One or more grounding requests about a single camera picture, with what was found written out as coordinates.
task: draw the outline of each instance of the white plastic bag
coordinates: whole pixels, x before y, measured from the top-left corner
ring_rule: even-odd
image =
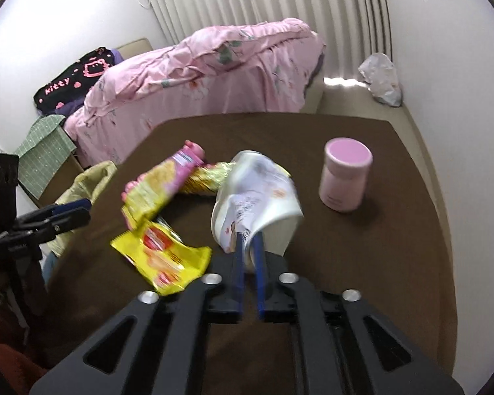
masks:
[[[251,241],[263,233],[267,252],[284,255],[303,219],[294,183],[283,168],[256,151],[240,151],[220,186],[211,230],[225,252],[233,252],[236,233],[243,235],[245,270],[254,270]]]
[[[385,54],[370,55],[359,67],[373,97],[390,107],[400,107],[402,92],[397,70]]]

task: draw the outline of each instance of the yellow bag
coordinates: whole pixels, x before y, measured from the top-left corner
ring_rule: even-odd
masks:
[[[111,161],[101,162],[92,166],[90,169],[82,172],[82,174],[77,175],[73,185],[62,193],[62,196],[55,203],[62,205],[79,199],[90,199],[94,203],[116,171],[117,167]],[[49,241],[49,249],[57,257],[60,257],[74,232],[75,230],[62,233],[56,239]]]
[[[126,232],[111,242],[161,295],[183,291],[205,272],[212,250],[190,248],[178,242],[171,230],[147,221],[136,232]]]

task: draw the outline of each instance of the purple cloth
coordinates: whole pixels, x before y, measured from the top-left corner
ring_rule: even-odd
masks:
[[[69,117],[75,111],[77,111],[80,107],[84,105],[85,96],[81,96],[80,98],[75,99],[74,101],[68,102],[64,104],[62,107],[57,108],[55,110],[55,114],[60,114],[61,116]]]
[[[124,61],[124,58],[122,57],[121,53],[117,49],[110,49],[112,52],[112,55],[114,56],[114,64],[120,64],[122,61]]]

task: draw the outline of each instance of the pink blanket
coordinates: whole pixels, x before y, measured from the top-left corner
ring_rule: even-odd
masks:
[[[216,113],[298,112],[324,50],[298,19],[208,27],[109,68],[64,130],[83,165],[120,164],[158,124]]]

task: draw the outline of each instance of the snack bag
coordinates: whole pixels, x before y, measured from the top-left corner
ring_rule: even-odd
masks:
[[[185,184],[183,184],[179,192],[183,194],[215,196],[235,165],[236,162],[218,162],[196,168],[186,179]],[[291,178],[291,174],[284,168],[279,165],[277,167],[287,177]]]
[[[263,233],[265,251],[283,256],[303,219],[294,183],[288,172],[256,151],[240,151],[235,166],[216,197],[211,230],[225,252],[235,250],[243,235],[243,263],[254,271],[251,242]]]
[[[203,165],[204,157],[198,144],[185,141],[183,148],[173,156],[140,176],[137,182],[128,183],[123,193],[122,212],[129,229],[136,230],[157,214],[196,167]]]
[[[190,248],[178,242],[172,231],[147,221],[136,232],[126,232],[111,242],[160,295],[183,291],[200,277],[210,261],[209,247]]]

